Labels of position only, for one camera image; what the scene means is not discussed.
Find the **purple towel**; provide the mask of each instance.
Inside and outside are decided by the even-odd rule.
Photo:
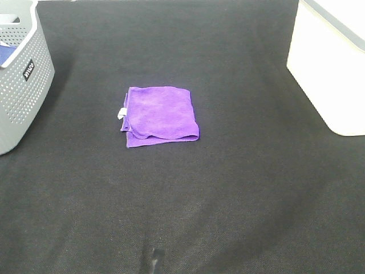
[[[199,139],[188,90],[130,87],[124,107],[127,114],[120,131],[127,132],[127,147]]]

